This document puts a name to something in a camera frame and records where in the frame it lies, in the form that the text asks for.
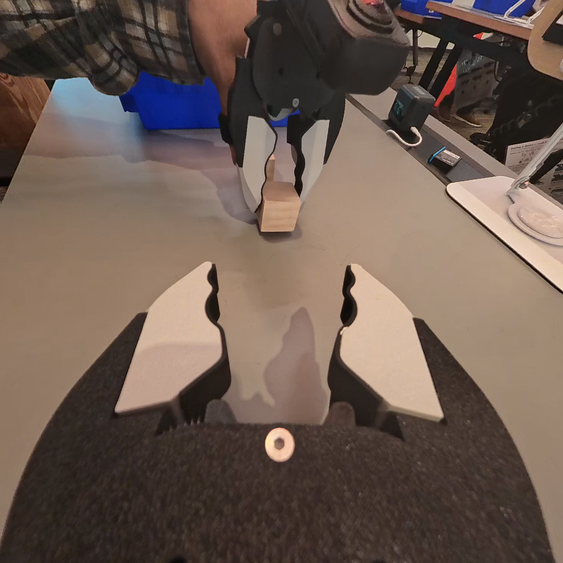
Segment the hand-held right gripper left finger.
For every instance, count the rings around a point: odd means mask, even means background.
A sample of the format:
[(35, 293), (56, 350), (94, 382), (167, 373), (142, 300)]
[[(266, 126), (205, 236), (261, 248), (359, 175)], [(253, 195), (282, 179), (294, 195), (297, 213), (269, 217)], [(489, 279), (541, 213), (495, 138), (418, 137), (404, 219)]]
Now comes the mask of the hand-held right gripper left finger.
[(204, 262), (149, 307), (115, 406), (118, 416), (166, 410), (205, 417), (231, 383), (215, 264)]

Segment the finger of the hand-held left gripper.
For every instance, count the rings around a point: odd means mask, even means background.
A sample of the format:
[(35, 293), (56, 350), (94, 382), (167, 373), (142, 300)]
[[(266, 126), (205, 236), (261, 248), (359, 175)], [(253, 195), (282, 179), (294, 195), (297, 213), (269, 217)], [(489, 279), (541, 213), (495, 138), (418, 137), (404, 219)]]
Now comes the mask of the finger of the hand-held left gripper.
[(288, 144), (294, 156), (294, 187), (305, 201), (323, 169), (329, 130), (327, 119), (288, 119)]
[(266, 182), (266, 165), (274, 153), (277, 133), (270, 123), (259, 116), (249, 116), (244, 145), (243, 165), (238, 176), (247, 207), (256, 212), (262, 202)]

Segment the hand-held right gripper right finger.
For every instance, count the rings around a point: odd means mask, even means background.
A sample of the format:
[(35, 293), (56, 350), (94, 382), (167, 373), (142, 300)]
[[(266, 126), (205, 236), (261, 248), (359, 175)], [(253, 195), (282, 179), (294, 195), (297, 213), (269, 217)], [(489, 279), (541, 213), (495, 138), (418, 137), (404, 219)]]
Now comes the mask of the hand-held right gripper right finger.
[(346, 267), (342, 294), (342, 327), (329, 362), (330, 404), (348, 403), (356, 421), (379, 421), (383, 413), (443, 420), (407, 306), (358, 264)]

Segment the blue plastic bin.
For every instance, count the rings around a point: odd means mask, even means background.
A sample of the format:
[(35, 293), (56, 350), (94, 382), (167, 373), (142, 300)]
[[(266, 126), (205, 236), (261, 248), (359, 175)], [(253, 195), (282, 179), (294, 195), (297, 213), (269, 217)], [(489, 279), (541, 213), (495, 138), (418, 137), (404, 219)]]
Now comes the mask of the blue plastic bin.
[(142, 72), (137, 84), (119, 99), (123, 110), (138, 114), (147, 130), (220, 126), (220, 97), (209, 78), (202, 85), (181, 85)]

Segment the person's left forearm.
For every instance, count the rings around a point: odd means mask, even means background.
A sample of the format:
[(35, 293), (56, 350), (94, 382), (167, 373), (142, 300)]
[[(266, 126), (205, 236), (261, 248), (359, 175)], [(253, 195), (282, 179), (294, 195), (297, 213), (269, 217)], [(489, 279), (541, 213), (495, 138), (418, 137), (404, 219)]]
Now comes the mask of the person's left forearm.
[(113, 96), (141, 73), (180, 85), (205, 80), (187, 1), (1, 1), (1, 73), (87, 78)]

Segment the person's left hand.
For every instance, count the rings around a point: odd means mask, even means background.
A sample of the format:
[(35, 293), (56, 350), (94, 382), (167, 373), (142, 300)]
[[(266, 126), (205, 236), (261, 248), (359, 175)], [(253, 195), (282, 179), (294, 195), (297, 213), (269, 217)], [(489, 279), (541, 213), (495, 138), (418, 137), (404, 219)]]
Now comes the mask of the person's left hand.
[(210, 46), (210, 69), (208, 75), (218, 90), (221, 109), (228, 113), (228, 93), (233, 85), (236, 59), (243, 57), (248, 37), (245, 26), (254, 19), (256, 1), (212, 1), (210, 23), (212, 30), (208, 38)]

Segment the black charging block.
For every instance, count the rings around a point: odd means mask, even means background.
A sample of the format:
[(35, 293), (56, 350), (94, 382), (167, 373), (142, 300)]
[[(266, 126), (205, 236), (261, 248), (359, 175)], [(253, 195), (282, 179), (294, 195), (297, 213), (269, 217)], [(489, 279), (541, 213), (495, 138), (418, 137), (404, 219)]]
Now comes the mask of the black charging block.
[(420, 130), (431, 113), (436, 98), (425, 88), (407, 83), (401, 86), (389, 111), (388, 123), (397, 132)]

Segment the small blue bin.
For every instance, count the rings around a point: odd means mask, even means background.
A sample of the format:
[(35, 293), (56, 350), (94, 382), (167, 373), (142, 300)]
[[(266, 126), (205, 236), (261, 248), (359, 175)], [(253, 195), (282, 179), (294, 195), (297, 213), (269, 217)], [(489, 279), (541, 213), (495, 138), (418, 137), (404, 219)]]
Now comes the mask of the small blue bin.
[(427, 8), (429, 1), (401, 1), (400, 8), (408, 13), (412, 13), (423, 18), (440, 19), (442, 15), (439, 12)]

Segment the small black battery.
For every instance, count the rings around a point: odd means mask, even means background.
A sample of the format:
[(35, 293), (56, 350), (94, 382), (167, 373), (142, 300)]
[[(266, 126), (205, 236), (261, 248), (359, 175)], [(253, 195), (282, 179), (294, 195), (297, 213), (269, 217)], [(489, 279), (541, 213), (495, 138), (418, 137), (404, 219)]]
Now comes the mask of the small black battery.
[(433, 167), (449, 171), (454, 168), (461, 161), (461, 157), (443, 146), (438, 151), (434, 152), (428, 159), (427, 163)]

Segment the orange traffic cone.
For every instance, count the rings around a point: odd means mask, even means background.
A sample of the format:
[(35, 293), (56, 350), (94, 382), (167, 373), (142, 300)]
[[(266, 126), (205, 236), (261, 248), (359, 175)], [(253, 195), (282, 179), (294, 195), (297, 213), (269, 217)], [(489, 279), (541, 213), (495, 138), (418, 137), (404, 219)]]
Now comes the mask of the orange traffic cone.
[(455, 86), (457, 82), (457, 75), (458, 75), (458, 65), (456, 64), (449, 78), (447, 79), (445, 86), (443, 87), (442, 91), (440, 92), (440, 95), (438, 96), (434, 104), (435, 108), (440, 107), (440, 105), (442, 105), (443, 103), (452, 101), (453, 99), (452, 96), (454, 95)]

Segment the patterned storage crate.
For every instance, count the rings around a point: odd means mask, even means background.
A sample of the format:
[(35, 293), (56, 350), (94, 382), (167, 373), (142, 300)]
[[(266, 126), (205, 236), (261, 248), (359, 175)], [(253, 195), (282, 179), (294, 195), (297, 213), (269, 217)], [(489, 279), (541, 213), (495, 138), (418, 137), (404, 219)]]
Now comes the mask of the patterned storage crate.
[(456, 65), (453, 110), (482, 102), (496, 88), (496, 62), (477, 53), (464, 53)]

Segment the wooden office table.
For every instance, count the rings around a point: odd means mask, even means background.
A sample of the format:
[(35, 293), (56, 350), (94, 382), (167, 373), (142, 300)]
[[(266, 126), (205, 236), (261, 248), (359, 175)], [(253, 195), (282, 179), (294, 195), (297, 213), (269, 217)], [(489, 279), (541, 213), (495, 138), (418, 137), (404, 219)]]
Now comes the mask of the wooden office table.
[(519, 70), (530, 69), (527, 57), (532, 27), (522, 20), (504, 18), (462, 4), (428, 1), (428, 18), (419, 28), (439, 38), (419, 85), (438, 98), (463, 51), (482, 55)]

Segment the printed paper leaflet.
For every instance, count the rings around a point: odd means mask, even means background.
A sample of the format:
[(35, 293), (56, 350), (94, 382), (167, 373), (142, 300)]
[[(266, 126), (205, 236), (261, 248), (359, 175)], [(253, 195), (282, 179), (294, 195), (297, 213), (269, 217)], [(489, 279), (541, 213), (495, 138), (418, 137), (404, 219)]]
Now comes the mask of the printed paper leaflet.
[[(547, 139), (541, 139), (508, 146), (505, 166), (519, 175), (546, 143)], [(545, 193), (551, 194), (554, 198), (562, 196), (562, 159), (546, 171), (545, 167), (551, 166), (553, 157), (560, 152), (562, 152), (562, 140), (557, 143), (550, 156), (530, 179), (533, 185), (539, 187)]]

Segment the brown wooden cabinet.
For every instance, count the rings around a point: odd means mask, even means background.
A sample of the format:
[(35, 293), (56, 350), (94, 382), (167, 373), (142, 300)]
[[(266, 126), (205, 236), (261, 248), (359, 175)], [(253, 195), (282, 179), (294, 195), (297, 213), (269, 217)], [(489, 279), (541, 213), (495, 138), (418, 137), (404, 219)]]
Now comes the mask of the brown wooden cabinet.
[(1, 73), (2, 149), (25, 149), (49, 95), (43, 79)]

